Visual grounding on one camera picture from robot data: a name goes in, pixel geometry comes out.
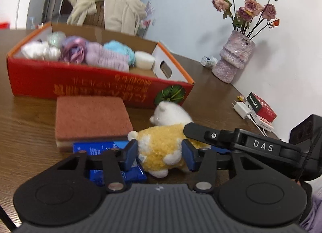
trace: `yellow and white plush dog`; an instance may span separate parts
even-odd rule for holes
[[[156,178],[164,178],[168,170],[179,168],[188,171],[181,157],[181,142],[186,139],[183,128],[192,122],[188,113],[172,102],[161,102],[150,121],[158,126],[140,132],[131,131],[128,140],[138,141],[138,153],[142,167]],[[208,145],[196,140],[189,141],[197,148]]]

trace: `screw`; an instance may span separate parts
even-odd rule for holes
[[[108,185],[108,189],[112,191],[119,191],[124,188],[124,185],[120,182],[112,182]]]
[[[212,185],[209,182],[201,181],[196,184],[196,188],[199,190],[209,190]]]

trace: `black cable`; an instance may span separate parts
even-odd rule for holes
[[[4,211],[4,209],[0,205],[0,220],[4,223],[4,225],[10,230],[10,232],[13,232],[17,226],[13,223],[13,221],[9,218],[7,213]]]
[[[298,182],[300,180],[300,178],[301,178],[301,176],[302,176],[302,174],[304,172],[305,166],[308,163],[309,158],[310,158],[310,156],[311,156],[311,154],[313,152],[313,149],[315,148],[315,145],[318,143],[318,140],[320,139],[321,135],[322,135],[322,127],[320,127],[318,135],[315,137],[315,140],[313,141],[313,143],[311,143],[310,150],[307,153],[307,155],[306,155],[306,157],[305,157],[305,159],[303,161],[303,164],[301,166],[300,172],[297,175],[297,177],[295,179],[295,182]]]

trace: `pink glitter vase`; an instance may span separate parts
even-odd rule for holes
[[[255,43],[245,35],[233,30],[227,43],[220,51],[221,60],[212,69],[212,73],[221,81],[230,83],[238,69],[243,69]]]

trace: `pink rose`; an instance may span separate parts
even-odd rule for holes
[[[229,8],[229,4],[225,0],[213,0],[213,5],[219,12],[226,11]]]
[[[250,15],[250,12],[247,12],[245,10],[245,7],[240,7],[239,10],[237,11],[237,17],[242,18],[244,21],[251,22],[253,16]]]
[[[271,19],[276,19],[276,9],[275,9],[274,5],[267,4],[264,7],[262,17],[263,17],[263,19],[267,19],[268,21],[270,21]]]
[[[256,17],[263,11],[263,7],[256,0],[246,0],[245,10],[251,12]]]

